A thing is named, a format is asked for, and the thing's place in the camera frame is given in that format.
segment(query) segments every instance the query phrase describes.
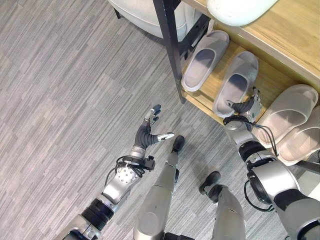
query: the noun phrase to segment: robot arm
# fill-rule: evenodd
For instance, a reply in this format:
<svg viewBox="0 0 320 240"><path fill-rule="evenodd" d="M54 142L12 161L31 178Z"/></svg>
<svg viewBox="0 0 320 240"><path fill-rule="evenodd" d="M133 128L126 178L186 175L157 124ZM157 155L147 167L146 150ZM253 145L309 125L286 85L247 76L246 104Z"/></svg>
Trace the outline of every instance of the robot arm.
<svg viewBox="0 0 320 240"><path fill-rule="evenodd" d="M251 122L261 109L258 91L248 103L251 107L229 101L229 106L240 114L225 118L224 124L228 137L247 166L247 177L256 197L264 204L273 205L292 240L319 239L320 202L303 195L287 166L251 133Z"/></svg>
<svg viewBox="0 0 320 240"><path fill-rule="evenodd" d="M151 134L151 126L159 119L160 111L159 104L149 110L136 133L129 155L118 158L110 171L115 172L113 179L106 181L103 192L82 214L75 216L55 240L97 240L101 236L101 230L127 200L143 174L154 169L153 156L145 158L147 147L174 136L172 132Z"/></svg>

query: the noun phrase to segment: slipper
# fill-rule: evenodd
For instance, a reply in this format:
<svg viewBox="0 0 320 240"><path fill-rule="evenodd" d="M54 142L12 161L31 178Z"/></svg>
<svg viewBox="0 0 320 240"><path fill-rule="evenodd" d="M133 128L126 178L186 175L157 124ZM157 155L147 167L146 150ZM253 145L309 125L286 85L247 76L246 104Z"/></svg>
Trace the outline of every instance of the slipper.
<svg viewBox="0 0 320 240"><path fill-rule="evenodd" d="M275 144L293 128L304 124L318 101L317 91L305 84L297 84L283 91L265 111L257 124L271 129ZM259 128L252 133L265 148L272 145L268 136Z"/></svg>
<svg viewBox="0 0 320 240"><path fill-rule="evenodd" d="M213 112L221 118L230 117L235 111L226 100L240 103L253 86L258 75L259 63L249 51L240 52L223 77L222 87L213 102Z"/></svg>
<svg viewBox="0 0 320 240"><path fill-rule="evenodd" d="M200 87L224 55L229 45L229 35L215 30L204 36L195 48L192 59L182 77L181 84L189 92Z"/></svg>
<svg viewBox="0 0 320 240"><path fill-rule="evenodd" d="M320 106L309 119L290 131L277 145L278 158L287 166L296 164L320 149Z"/></svg>
<svg viewBox="0 0 320 240"><path fill-rule="evenodd" d="M278 0L208 0L206 7L212 16L229 26L247 25L268 11Z"/></svg>

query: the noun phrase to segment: black metal frame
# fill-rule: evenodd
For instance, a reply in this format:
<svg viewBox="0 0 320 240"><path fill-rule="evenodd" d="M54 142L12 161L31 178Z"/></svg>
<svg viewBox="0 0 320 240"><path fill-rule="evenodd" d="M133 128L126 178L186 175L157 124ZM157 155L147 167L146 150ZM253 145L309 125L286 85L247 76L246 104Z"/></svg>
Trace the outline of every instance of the black metal frame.
<svg viewBox="0 0 320 240"><path fill-rule="evenodd" d="M312 172L314 174L320 175L320 163L309 162L309 161L299 161L293 166L307 170L307 171Z"/></svg>
<svg viewBox="0 0 320 240"><path fill-rule="evenodd" d="M197 39L199 34L205 32L203 29L208 27L210 18L203 14L185 36L183 41L178 42L175 9L180 2L180 0L153 0L162 32L163 44L165 45L172 68L176 89L181 103L185 103L186 99L182 96L181 86L181 55L184 55L185 58L188 56L188 50L190 49L191 44Z"/></svg>
<svg viewBox="0 0 320 240"><path fill-rule="evenodd" d="M120 19L120 18L121 18L120 13L117 11L117 9L115 9L115 8L113 8L113 9L114 9L116 18L117 18L117 19Z"/></svg>

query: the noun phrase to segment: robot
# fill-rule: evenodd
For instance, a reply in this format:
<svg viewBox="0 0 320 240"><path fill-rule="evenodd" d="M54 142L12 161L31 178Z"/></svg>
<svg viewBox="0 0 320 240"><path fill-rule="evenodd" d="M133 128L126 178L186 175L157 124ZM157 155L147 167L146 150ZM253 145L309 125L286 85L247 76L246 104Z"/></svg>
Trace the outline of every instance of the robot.
<svg viewBox="0 0 320 240"><path fill-rule="evenodd" d="M261 111L259 91L243 103L226 101L238 114L223 120L226 134L234 143L248 170L248 181L256 197L268 208L255 208L270 212L275 210L292 240L316 240L320 237L320 202L303 195L297 180L289 169L277 159L276 151L265 149L252 134L252 127ZM97 240L101 230L128 198L131 189L146 171L152 171L155 161L145 158L148 146L172 138L168 132L152 135L151 126L158 120L161 106L154 106L145 116L138 129L134 145L127 156L117 159L111 171L115 176L106 181L103 192L92 201L82 214L77 215L55 240ZM133 230L134 240L192 240L193 238L165 233L170 204L177 182L178 153L184 138L178 136L158 179L147 193ZM200 186L199 191L218 203L213 228L214 240L244 240L245 221L242 207L227 186L216 184L220 174L212 172Z"/></svg>

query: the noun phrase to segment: wooden shelf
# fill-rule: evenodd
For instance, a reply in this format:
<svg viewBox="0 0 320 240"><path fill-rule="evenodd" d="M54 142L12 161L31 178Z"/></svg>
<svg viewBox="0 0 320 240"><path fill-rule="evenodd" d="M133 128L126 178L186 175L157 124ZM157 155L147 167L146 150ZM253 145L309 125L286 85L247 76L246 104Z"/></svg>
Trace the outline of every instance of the wooden shelf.
<svg viewBox="0 0 320 240"><path fill-rule="evenodd" d="M212 17L206 7L207 0L182 1ZM319 0L279 0L255 22L243 27L223 24L223 28L230 35L233 33L244 38L292 69L302 76L304 83L310 84L319 92L319 13Z"/></svg>
<svg viewBox="0 0 320 240"><path fill-rule="evenodd" d="M233 41L230 41L229 47L225 51L222 59L201 88L195 92L183 90L183 95L188 101L221 124L222 118L215 115L212 111L213 102L221 88L227 68L234 57L242 51L245 51L243 47L237 45ZM262 111L258 117L259 119L281 92L290 86L301 84L303 82L291 79L261 59L258 59L258 61L259 72L255 85L260 89L261 93ZM183 72L186 70L187 66L188 64L185 64Z"/></svg>

